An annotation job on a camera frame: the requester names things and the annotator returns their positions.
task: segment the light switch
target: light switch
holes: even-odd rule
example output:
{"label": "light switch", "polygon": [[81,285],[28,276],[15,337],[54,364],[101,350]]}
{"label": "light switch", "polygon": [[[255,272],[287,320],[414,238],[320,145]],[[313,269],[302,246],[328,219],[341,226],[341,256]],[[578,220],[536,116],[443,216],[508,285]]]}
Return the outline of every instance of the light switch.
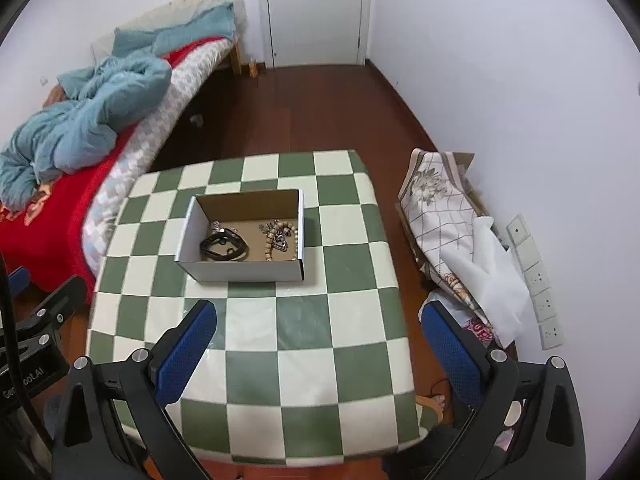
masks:
{"label": "light switch", "polygon": [[516,254],[518,255],[522,270],[527,270],[542,261],[533,236],[530,235],[516,247]]}

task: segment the metal bolt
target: metal bolt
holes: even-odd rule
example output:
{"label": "metal bolt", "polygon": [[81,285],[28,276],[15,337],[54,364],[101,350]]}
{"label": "metal bolt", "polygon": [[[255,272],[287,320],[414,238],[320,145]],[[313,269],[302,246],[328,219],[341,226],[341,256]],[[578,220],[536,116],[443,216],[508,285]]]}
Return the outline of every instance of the metal bolt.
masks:
{"label": "metal bolt", "polygon": [[557,368],[558,370],[562,370],[562,368],[564,368],[564,359],[562,359],[561,357],[558,357],[557,355],[554,355],[551,358],[551,365],[553,368]]}
{"label": "metal bolt", "polygon": [[491,359],[493,359],[497,363],[503,363],[507,360],[507,354],[497,348],[495,350],[491,350],[491,353],[489,355],[491,356]]}
{"label": "metal bolt", "polygon": [[86,357],[82,356],[82,357],[79,357],[78,359],[75,360],[74,368],[77,369],[77,370],[82,370],[88,364],[89,364],[89,359],[87,359]]}
{"label": "metal bolt", "polygon": [[131,358],[137,363],[141,363],[147,357],[149,357],[149,351],[146,348],[138,348],[131,354]]}

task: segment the checkered tablecloth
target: checkered tablecloth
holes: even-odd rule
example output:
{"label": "checkered tablecloth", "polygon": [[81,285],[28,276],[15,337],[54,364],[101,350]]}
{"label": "checkered tablecloth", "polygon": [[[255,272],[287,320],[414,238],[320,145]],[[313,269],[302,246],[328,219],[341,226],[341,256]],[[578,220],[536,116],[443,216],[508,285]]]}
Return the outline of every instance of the checkered tablecloth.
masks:
{"label": "checkered tablecloth", "polygon": [[[174,262],[191,196],[301,189],[305,279],[199,283]],[[355,152],[249,156],[150,173],[133,187],[97,281],[95,363],[151,348],[200,298],[218,328],[167,412],[199,456],[312,466],[404,449],[418,433],[398,282]],[[123,424],[133,427],[123,402]]]}

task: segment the electrical outlet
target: electrical outlet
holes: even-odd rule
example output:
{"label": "electrical outlet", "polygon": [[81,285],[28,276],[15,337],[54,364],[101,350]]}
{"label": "electrical outlet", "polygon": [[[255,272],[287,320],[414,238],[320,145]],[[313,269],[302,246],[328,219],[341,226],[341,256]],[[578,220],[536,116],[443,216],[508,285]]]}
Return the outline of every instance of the electrical outlet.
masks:
{"label": "electrical outlet", "polygon": [[524,218],[521,214],[517,215],[516,218],[511,220],[511,223],[507,225],[507,231],[509,232],[509,236],[513,243],[516,245],[521,244],[524,239],[529,236],[529,230],[527,229],[527,225],[524,223]]}
{"label": "electrical outlet", "polygon": [[558,317],[551,317],[540,323],[542,349],[549,350],[564,343],[564,334]]}
{"label": "electrical outlet", "polygon": [[527,283],[529,292],[532,296],[539,294],[546,288],[549,288],[549,278],[546,276],[546,269],[542,262],[536,263],[529,270],[524,272],[524,281]]}
{"label": "electrical outlet", "polygon": [[522,270],[527,270],[529,267],[533,267],[536,263],[542,261],[533,236],[526,237],[524,241],[516,247],[516,254],[518,255],[520,268]]}
{"label": "electrical outlet", "polygon": [[540,294],[536,294],[533,298],[533,309],[536,311],[538,322],[556,316],[555,302],[551,297],[551,289],[543,290]]}

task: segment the white box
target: white box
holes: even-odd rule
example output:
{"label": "white box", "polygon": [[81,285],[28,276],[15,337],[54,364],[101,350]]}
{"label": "white box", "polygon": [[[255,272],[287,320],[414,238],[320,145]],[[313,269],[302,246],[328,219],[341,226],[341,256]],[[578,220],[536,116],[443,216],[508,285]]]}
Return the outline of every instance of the white box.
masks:
{"label": "white box", "polygon": [[[304,279],[304,199],[299,189],[241,191],[191,198],[180,234],[175,261],[198,282],[299,282]],[[258,224],[275,219],[294,221],[298,246],[290,239],[286,253],[264,256],[266,236]],[[244,260],[217,262],[200,252],[210,224],[233,227],[249,246]]]}

